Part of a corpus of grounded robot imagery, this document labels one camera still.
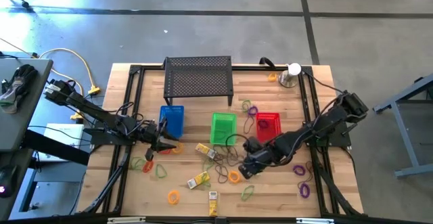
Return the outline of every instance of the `wooden table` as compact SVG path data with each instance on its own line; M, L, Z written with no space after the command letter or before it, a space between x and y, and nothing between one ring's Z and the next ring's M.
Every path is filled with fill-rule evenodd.
M116 110L123 103L123 97L127 85L130 64L113 64L110 80L108 81L104 109ZM333 85L331 69L329 66L313 66L313 72L317 79L327 85ZM197 143L209 145L210 126L213 112L231 112L237 114L237 132L243 132L246 114L242 112L242 102L249 99L261 112L278 112L281 117L281 130L295 131L304 121L304 113L300 101L300 90L297 85L286 89L277 82L267 81L269 72L233 71L234 97L232 107L227 106L226 97L199 97L199 98L175 98L174 105L185 106L184 134L181 142L185 144L182 154L155 154L154 160L166 169L168 176L159 179L155 175L155 169L150 173L141 171L128 171L127 184L124 192L122 216L208 216L208 193L219 193L219 215L227 217L318 217L319 206L314 180L309 182L311 195L304 199L300 196L298 183L307 176L297 176L292 168L295 164L305 164L311 160L311 155L306 147L302 147L296 153L293 161L287 166L266 168L263 173L251 178L249 181L242 179L238 184L226 182L218 183L218 174L212 168L209 170L211 187L204 185L190 190L187 180L202 172L204 157L194 148ZM131 98L135 97L137 86L134 82ZM335 91L316 83L317 95L321 108L335 98ZM146 119L159 119L160 106L165 105L163 98L164 71L146 71L141 92L139 113ZM312 105L310 89L306 88ZM255 125L246 135L255 135ZM245 154L242 149L242 138L237 139L237 150ZM148 145L138 143L133 147L132 155L144 157ZM105 145L93 153L85 175L83 188L77 210L83 210L100 193L108 179L108 171L112 159L113 146ZM352 162L347 154L340 148L330 148L334 181L347 200L359 212L363 212L359 197L357 180L352 167ZM254 195L247 201L241 201L241 193L245 187L254 185ZM323 183L325 199L328 210L331 210L329 192ZM114 206L118 189L118 183L114 186L111 208ZM171 190L178 190L180 202L178 205L170 205L167 202L167 194Z

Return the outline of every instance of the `plastic basket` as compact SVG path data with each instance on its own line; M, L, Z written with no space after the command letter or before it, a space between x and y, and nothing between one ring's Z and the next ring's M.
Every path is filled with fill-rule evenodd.
M167 133L180 138L183 135L183 106L161 106L160 121L167 118Z
M236 133L236 114L214 113L210 130L210 143L225 145L228 136ZM227 145L235 145L236 137L231 137Z
M279 113L257 112L256 114L257 139L264 143L281 133Z

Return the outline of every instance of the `green basket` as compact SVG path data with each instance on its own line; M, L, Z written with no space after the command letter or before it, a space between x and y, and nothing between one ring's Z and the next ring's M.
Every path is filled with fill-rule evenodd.
M234 133L236 133L236 114L214 112L210 130L210 143L225 145L227 137ZM235 143L236 137L231 137L227 145L235 145Z

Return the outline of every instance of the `red basket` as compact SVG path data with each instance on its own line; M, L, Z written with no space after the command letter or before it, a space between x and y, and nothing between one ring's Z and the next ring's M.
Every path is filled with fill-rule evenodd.
M256 114L257 139L264 143L281 133L279 113L257 112Z

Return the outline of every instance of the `orange rubber band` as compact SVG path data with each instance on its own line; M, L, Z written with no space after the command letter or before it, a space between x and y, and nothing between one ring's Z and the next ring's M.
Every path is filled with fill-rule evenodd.
M181 197L179 195L179 191L177 191L177 190L172 190L172 191L170 191L170 193L168 193L168 203L169 204L179 203L180 198Z
M237 171L230 171L229 173L229 180L232 183L239 183L241 181L241 177L239 175L239 173Z
M268 76L268 81L269 82L275 82L277 80L277 73L272 72L269 76Z
M153 166L154 166L154 161L150 161L150 162L148 161L144 164L142 171L144 173L148 173L152 169Z
M183 143L178 143L177 147L172 149L171 152L173 152L174 154L180 154L183 151Z

